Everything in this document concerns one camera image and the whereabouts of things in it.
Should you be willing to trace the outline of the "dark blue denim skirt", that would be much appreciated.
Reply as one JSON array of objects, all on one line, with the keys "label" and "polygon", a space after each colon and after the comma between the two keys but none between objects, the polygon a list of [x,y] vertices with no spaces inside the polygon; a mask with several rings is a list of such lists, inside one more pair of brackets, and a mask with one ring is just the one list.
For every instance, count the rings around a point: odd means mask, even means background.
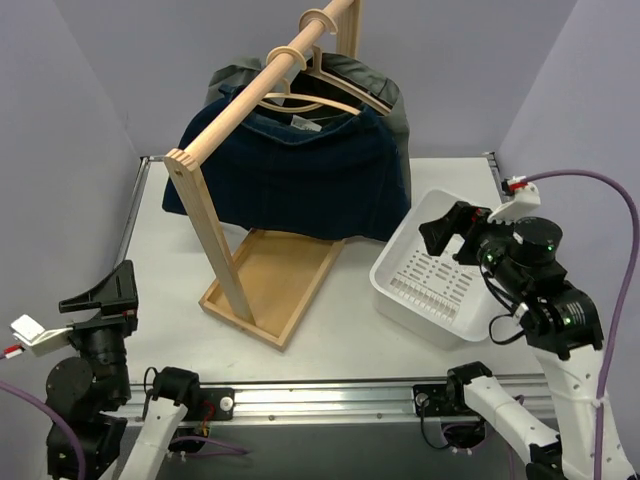
[{"label": "dark blue denim skirt", "polygon": [[386,241],[410,209],[396,142],[360,105],[311,119],[256,107],[201,167],[225,223]]}]

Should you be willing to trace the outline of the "beige plastic hanger front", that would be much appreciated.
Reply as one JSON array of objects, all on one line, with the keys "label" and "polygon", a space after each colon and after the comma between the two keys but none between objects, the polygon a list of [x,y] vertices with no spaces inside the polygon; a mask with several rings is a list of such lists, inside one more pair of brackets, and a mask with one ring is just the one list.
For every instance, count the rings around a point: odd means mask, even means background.
[{"label": "beige plastic hanger front", "polygon": [[[282,79],[279,84],[282,86],[280,92],[269,92],[264,98],[258,103],[258,105],[262,108],[272,110],[280,113],[287,114],[299,114],[299,113],[307,113],[313,110],[329,107],[335,110],[340,110],[342,112],[357,116],[360,114],[360,110],[354,108],[350,105],[337,102],[330,99],[325,99],[318,96],[306,95],[293,93],[291,91],[291,84],[287,79]],[[274,100],[294,100],[297,102],[303,102],[303,105],[299,106],[284,106],[274,103]]]}]

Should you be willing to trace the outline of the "beige plastic hanger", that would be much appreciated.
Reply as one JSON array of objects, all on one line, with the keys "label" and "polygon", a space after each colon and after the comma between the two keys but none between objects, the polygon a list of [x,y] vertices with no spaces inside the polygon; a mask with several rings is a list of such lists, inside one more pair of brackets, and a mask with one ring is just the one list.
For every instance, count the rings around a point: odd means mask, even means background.
[{"label": "beige plastic hanger", "polygon": [[[330,99],[325,99],[318,96],[306,95],[293,93],[291,91],[291,84],[287,79],[282,79],[279,84],[282,86],[280,92],[269,92],[264,98],[258,103],[258,105],[262,108],[272,110],[280,113],[287,114],[299,114],[299,113],[307,113],[313,110],[329,107],[335,110],[340,110],[342,112],[357,116],[360,114],[360,110],[354,108],[350,105],[337,102]],[[297,102],[303,102],[303,105],[299,106],[284,106],[274,103],[274,100],[294,100]]]},{"label": "beige plastic hanger", "polygon": [[360,89],[357,86],[354,86],[353,84],[349,83],[346,80],[343,80],[339,77],[336,77],[324,71],[322,68],[323,51],[319,46],[313,45],[311,47],[311,52],[312,52],[312,60],[307,62],[307,67],[304,70],[304,73],[306,75],[312,78],[321,80],[329,85],[332,85],[333,87],[336,87],[350,94],[351,96],[360,100],[362,103],[368,105],[369,107],[371,107],[372,109],[374,109],[376,112],[378,112],[383,116],[388,115],[391,112],[391,109],[388,106],[386,106],[377,98],[371,96],[368,92]]}]

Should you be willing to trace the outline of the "grey pleated skirt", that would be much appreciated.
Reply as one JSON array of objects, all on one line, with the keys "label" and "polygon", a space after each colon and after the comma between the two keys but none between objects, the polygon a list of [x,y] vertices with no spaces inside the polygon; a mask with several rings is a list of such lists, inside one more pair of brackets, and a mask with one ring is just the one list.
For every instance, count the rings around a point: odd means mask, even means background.
[{"label": "grey pleated skirt", "polygon": [[[263,68],[264,63],[258,57],[239,57],[231,64],[215,71],[209,80],[204,104],[208,106],[223,98],[227,90],[248,85]],[[404,192],[407,198],[411,199],[410,127],[399,86],[385,74],[357,59],[325,52],[320,59],[309,56],[306,70],[295,70],[287,75],[292,90],[355,107],[361,106],[363,103],[361,100],[326,80],[314,77],[312,75],[314,72],[342,80],[389,109],[387,114],[379,114],[378,117],[395,141]],[[339,110],[328,106],[320,106],[316,110],[299,114],[286,114],[258,107],[254,113],[294,132],[309,131],[311,133],[318,133],[322,127],[337,120],[341,115]]]}]

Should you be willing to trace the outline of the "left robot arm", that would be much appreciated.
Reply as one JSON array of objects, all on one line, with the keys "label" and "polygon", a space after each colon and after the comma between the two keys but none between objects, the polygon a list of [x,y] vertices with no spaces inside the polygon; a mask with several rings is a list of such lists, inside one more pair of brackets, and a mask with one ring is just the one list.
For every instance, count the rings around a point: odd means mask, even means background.
[{"label": "left robot arm", "polygon": [[[59,304],[62,313],[96,313],[71,326],[67,338],[77,354],[59,362],[46,380],[45,404],[57,415],[46,439],[54,479],[99,479],[120,456],[127,421],[115,413],[131,398],[125,340],[137,329],[138,306],[130,260]],[[176,367],[159,372],[121,478],[156,478],[178,425],[200,411],[201,397],[197,373]]]}]

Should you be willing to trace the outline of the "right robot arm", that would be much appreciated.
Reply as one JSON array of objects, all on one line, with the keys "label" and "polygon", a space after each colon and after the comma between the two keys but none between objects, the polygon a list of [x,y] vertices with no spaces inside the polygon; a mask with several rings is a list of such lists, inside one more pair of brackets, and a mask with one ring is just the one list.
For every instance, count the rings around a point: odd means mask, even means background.
[{"label": "right robot arm", "polygon": [[439,256],[454,236],[460,265],[477,266],[506,292],[509,313],[541,365],[557,429],[540,422],[480,362],[448,372],[444,400],[455,412],[487,421],[525,465],[530,479],[636,479],[608,400],[598,393],[604,335],[594,302],[566,278],[555,258],[561,228],[525,217],[494,223],[486,208],[456,202],[420,225],[426,250]]}]

